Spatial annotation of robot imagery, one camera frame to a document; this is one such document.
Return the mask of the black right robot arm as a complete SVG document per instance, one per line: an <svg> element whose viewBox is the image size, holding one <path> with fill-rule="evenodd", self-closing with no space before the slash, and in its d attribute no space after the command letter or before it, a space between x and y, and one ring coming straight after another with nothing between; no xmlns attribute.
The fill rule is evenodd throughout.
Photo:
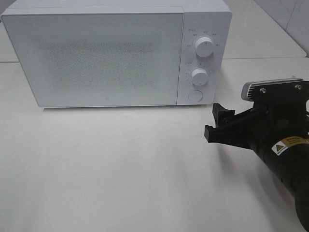
<svg viewBox="0 0 309 232"><path fill-rule="evenodd" d="M309 229L309 115L307 99L259 104L242 113L214 103L215 127L206 125L209 143L252 150L295 198L297 217Z"/></svg>

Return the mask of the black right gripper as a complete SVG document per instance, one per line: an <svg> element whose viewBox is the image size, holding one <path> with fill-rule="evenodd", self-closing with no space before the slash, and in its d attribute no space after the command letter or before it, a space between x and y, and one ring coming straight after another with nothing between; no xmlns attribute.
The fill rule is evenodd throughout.
<svg viewBox="0 0 309 232"><path fill-rule="evenodd" d="M254 151L259 157L308 157L308 96L259 96L253 108L259 113L241 113L214 103L215 128L205 126L208 143L250 148L248 124L252 123Z"/></svg>

